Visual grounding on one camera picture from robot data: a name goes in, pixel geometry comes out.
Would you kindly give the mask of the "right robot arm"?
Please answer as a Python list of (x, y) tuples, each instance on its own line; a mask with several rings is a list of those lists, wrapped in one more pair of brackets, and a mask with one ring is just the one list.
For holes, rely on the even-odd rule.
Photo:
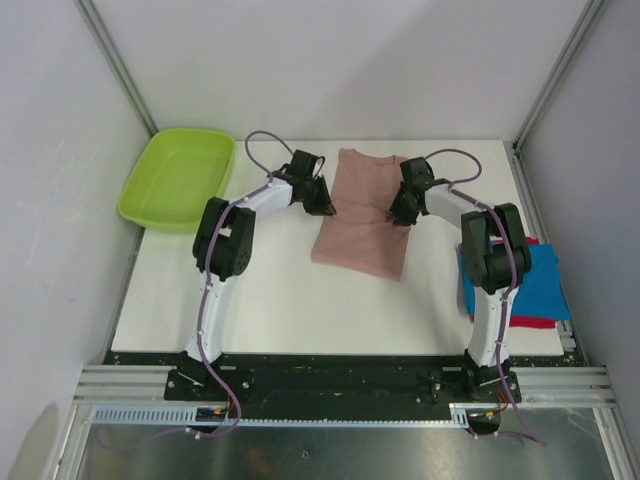
[(477, 200), (458, 190), (454, 181), (436, 178), (426, 157), (405, 160), (400, 170), (388, 219), (411, 226), (420, 215), (432, 215), (461, 233), (463, 269), (475, 295), (461, 388), (469, 399), (484, 401), (508, 371), (506, 338), (513, 303), (532, 267), (519, 210), (512, 203)]

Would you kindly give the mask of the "blue t-shirt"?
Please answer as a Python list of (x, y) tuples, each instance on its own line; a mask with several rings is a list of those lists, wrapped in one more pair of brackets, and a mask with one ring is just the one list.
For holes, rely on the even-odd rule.
[[(570, 320), (570, 312), (562, 292), (558, 259), (551, 245), (529, 242), (531, 270), (515, 294), (511, 305), (510, 327), (551, 329), (556, 322)], [(459, 249), (465, 306), (475, 323), (493, 319), (500, 322), (501, 295), (496, 301), (487, 302), (486, 292), (476, 288), (465, 270), (465, 256)]]

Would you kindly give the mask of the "red t-shirt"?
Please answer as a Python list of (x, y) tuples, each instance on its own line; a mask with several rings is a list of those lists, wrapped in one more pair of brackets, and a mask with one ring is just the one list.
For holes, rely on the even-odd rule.
[(511, 327), (552, 329), (569, 318), (559, 282), (558, 259), (551, 245), (527, 239), (532, 267), (523, 279), (511, 311)]

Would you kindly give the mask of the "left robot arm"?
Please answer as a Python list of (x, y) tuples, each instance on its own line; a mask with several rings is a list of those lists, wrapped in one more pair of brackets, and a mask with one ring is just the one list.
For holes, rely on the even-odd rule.
[(266, 183), (235, 200), (213, 197), (206, 203), (192, 254), (201, 274), (202, 298), (186, 354), (205, 364), (223, 351), (223, 330), (232, 291), (249, 266), (256, 225), (299, 203), (311, 216), (336, 214), (325, 178), (325, 158), (296, 150), (291, 161), (268, 174)]

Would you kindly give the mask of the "pink t-shirt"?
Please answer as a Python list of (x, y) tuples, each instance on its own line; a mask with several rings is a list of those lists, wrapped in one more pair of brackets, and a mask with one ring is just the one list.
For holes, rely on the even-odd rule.
[(402, 180), (402, 156), (342, 149), (331, 191), (336, 213), (323, 220), (311, 250), (315, 263), (398, 281), (410, 229), (387, 219)]

